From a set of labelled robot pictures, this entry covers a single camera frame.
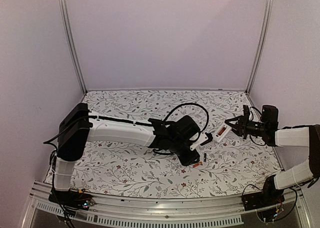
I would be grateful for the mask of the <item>white remote control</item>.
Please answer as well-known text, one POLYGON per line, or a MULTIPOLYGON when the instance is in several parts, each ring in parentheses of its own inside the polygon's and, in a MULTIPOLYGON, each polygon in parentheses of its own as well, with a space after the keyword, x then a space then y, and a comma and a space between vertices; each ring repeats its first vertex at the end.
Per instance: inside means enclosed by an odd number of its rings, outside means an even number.
POLYGON ((215 142, 220 143, 225 138, 225 136, 231 131, 231 129, 232 128, 229 125, 223 123, 214 133, 213 140, 215 142))

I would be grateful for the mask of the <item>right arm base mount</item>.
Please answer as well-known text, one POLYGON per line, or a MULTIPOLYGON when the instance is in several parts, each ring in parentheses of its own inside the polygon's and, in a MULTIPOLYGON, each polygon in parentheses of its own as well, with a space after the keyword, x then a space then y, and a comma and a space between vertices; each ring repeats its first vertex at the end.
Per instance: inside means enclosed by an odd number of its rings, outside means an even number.
POLYGON ((284 190, 276 189, 274 177, 275 175, 268 177, 262 189, 253 184, 248 184, 241 194, 241 201, 245 211, 275 205, 275 208, 271 210, 263 210, 257 213, 258 218, 264 223, 274 222, 276 220, 285 200, 284 190), (256 188, 258 192, 245 194, 245 190, 248 187, 256 188))

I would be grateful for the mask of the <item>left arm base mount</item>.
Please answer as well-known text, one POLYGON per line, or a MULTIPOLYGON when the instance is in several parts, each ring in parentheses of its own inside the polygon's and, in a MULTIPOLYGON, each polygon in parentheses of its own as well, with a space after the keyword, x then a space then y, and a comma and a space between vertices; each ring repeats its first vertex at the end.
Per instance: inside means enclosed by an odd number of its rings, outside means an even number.
POLYGON ((64 208, 73 210, 88 210, 95 204, 93 196, 89 193, 86 193, 85 189, 80 189, 77 191, 56 191, 52 188, 48 200, 50 202, 59 204, 64 208))

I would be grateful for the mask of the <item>orange battery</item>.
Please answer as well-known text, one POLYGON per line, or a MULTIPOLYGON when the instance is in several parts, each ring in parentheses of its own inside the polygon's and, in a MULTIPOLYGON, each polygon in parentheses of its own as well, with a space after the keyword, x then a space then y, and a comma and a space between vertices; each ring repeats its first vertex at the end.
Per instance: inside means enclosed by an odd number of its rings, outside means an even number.
POLYGON ((200 166, 200 165, 203 165, 203 163, 200 162, 200 163, 194 164, 192 167, 195 168, 195 167, 198 167, 198 166, 200 166))

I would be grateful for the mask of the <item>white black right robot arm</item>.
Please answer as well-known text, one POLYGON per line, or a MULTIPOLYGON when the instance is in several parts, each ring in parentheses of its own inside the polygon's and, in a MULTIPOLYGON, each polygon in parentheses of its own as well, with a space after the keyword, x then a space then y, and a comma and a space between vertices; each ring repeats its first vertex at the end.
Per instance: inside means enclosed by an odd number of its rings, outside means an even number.
POLYGON ((294 185, 313 186, 320 179, 320 126, 298 125, 279 129, 279 110, 273 105, 263 105, 260 121, 250 120, 250 108, 243 106, 243 115, 225 120, 231 131, 244 139, 260 137, 269 147, 306 147, 308 159, 287 171, 268 177, 259 194, 258 201, 269 206, 284 189, 294 185))

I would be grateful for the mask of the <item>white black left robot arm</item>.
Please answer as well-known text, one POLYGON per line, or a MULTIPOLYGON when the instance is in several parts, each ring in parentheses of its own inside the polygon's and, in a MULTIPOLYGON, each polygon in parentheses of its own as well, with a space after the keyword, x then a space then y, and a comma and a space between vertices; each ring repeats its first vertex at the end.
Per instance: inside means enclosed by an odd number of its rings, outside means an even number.
POLYGON ((58 134, 45 141, 57 141, 52 186, 64 205, 74 201, 70 190, 74 166, 88 142, 132 143, 176 155, 183 166, 199 160, 195 143, 202 132, 189 116, 178 121, 149 118, 146 121, 120 119, 91 112, 86 103, 77 104, 60 123, 58 134))

